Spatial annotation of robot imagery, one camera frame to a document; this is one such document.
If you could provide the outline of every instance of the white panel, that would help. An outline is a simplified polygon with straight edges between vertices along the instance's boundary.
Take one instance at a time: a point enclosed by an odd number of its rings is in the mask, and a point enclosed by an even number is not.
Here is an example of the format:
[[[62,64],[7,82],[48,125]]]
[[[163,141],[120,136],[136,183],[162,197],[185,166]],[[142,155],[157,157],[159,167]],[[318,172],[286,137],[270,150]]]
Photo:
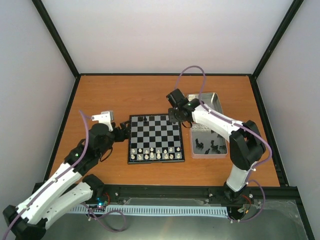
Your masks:
[[[292,0],[43,2],[81,73],[253,73]]]
[[[0,29],[2,212],[43,180],[74,78],[31,0],[2,1]]]
[[[258,78],[289,182],[320,239],[320,1],[304,1]]]

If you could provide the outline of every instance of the wooden tabletop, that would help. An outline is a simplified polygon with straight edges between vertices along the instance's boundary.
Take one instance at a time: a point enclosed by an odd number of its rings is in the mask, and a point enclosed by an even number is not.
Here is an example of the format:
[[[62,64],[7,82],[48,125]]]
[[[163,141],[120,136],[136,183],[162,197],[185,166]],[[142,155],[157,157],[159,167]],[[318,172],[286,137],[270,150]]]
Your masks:
[[[51,174],[58,169],[70,150],[85,138],[79,110],[89,116],[113,110],[117,125],[129,120],[129,115],[166,113],[170,107],[166,95],[174,89],[176,80],[176,76],[82,76]],[[178,88],[185,96],[198,93],[202,80],[201,76],[184,76]],[[204,92],[216,92],[225,115],[243,122],[254,121],[266,139],[247,76],[208,76]],[[116,142],[112,155],[88,174],[95,174],[105,184],[222,186],[232,168],[230,156],[193,159],[189,129],[183,128],[182,136],[185,162],[128,165],[128,140],[125,140]],[[251,178],[262,186],[279,186],[272,161],[260,166]]]

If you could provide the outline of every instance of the chessboard frame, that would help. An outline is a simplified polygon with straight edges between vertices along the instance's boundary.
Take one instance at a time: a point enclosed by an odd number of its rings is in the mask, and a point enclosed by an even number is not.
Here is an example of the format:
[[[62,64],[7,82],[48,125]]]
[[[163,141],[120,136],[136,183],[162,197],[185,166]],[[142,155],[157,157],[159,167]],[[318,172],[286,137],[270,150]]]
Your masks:
[[[178,122],[178,126],[179,126],[179,135],[180,135],[180,143],[181,143],[181,147],[180,147],[180,152],[181,154],[181,158],[180,159],[167,159],[167,160],[143,160],[143,161],[130,161],[130,155],[131,155],[131,121],[132,121],[132,117],[144,117],[144,116],[163,116],[163,115],[168,115],[168,113],[146,113],[146,114],[133,114],[129,116],[129,122],[130,122],[130,132],[129,132],[129,138],[128,138],[128,157],[127,157],[127,163],[130,165],[133,164],[153,164],[153,163],[184,163],[186,161],[186,157],[185,157],[185,148],[184,148],[184,140],[183,140],[183,135],[182,135],[182,125],[180,122]]]

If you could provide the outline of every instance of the chessboard square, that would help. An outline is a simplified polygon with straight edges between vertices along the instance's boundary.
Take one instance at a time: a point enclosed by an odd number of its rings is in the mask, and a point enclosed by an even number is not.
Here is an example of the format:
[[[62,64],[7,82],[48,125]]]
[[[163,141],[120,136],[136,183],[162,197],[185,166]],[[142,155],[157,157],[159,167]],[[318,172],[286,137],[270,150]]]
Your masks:
[[[133,133],[133,132],[138,132],[138,127],[132,126],[132,127],[131,127],[131,132],[132,132],[132,133]]]
[[[181,147],[181,142],[180,141],[174,141],[174,146],[175,147]]]
[[[155,148],[156,147],[156,142],[155,141],[151,141],[150,142],[150,148]]]
[[[168,135],[167,131],[161,131],[161,136],[167,136],[167,135]]]
[[[131,144],[130,144],[131,149],[136,149],[137,147],[138,147],[138,145],[136,143],[131,142]]]
[[[138,138],[137,137],[132,137],[130,139],[130,142],[136,144],[138,142]]]
[[[167,141],[163,141],[162,142],[162,147],[168,147],[168,142]]]
[[[137,145],[136,145],[136,150],[138,151],[139,149],[143,149],[144,148],[144,143],[143,142],[138,142]]]
[[[180,136],[178,136],[178,135],[173,136],[173,140],[174,140],[174,141],[180,141]]]
[[[174,139],[174,136],[168,136],[168,141],[169,142],[173,142],[175,139]]]

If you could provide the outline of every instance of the black metal frame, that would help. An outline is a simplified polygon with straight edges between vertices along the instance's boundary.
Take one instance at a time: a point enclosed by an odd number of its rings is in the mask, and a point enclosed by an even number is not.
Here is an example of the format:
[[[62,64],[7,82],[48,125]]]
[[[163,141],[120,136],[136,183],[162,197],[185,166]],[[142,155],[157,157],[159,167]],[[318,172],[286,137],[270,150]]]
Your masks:
[[[308,239],[314,240],[314,235],[312,233],[304,206],[302,204],[299,191],[296,187],[290,187],[288,183],[288,179],[284,170],[284,166],[279,154],[279,150],[275,141],[275,137],[273,131],[271,129],[271,125],[267,116],[266,109],[264,107],[263,100],[261,98],[261,94],[259,91],[259,87],[257,84],[257,78],[262,72],[264,66],[267,64],[271,54],[275,50],[282,36],[284,35],[286,29],[288,28],[290,22],[294,18],[295,14],[299,10],[301,4],[304,0],[293,0],[290,8],[285,14],[281,24],[279,25],[277,31],[275,32],[271,42],[269,43],[267,49],[265,50],[261,60],[259,61],[254,72],[248,74],[229,74],[229,73],[208,73],[208,76],[248,76],[252,92],[254,94],[254,98],[257,104],[257,108],[261,117],[261,121],[264,127],[264,131],[266,134],[266,138],[268,143],[270,144],[273,151],[273,163],[276,169],[277,177],[279,180],[280,187],[263,187],[266,198],[267,199],[277,199],[277,200],[295,200],[298,210],[300,212],[300,216],[302,222],[304,224],[304,228],[306,230]],[[54,148],[51,154],[51,158],[45,173],[44,180],[46,181],[56,158],[56,154],[58,151],[58,147],[67,123],[67,119],[69,116],[69,112],[76,95],[77,87],[79,85],[81,76],[178,76],[179,73],[79,73],[66,46],[64,45],[54,23],[52,22],[43,2],[41,0],[32,0],[34,6],[39,12],[44,24],[46,25],[48,31],[50,32],[53,40],[55,41],[57,47],[59,48],[62,56],[64,57],[67,65],[69,66],[72,74],[75,77],[75,83],[71,92],[71,96],[69,98],[69,102],[67,104],[65,114],[62,120],[61,127],[59,129],[56,142],[54,144]],[[188,76],[201,76],[198,73],[187,73],[185,75]],[[105,185],[105,189],[110,194],[112,202],[119,202],[121,199],[125,199],[127,197],[138,197],[138,198],[161,198],[161,197],[175,197],[175,198],[206,198],[210,193],[213,193],[213,197],[209,197],[210,203],[219,203],[223,206],[232,207],[232,204],[225,202],[224,199],[217,197],[217,194],[223,190],[222,186],[145,186],[145,185]],[[247,187],[245,191],[249,191],[253,193],[257,198],[261,198],[260,189],[257,187]]]

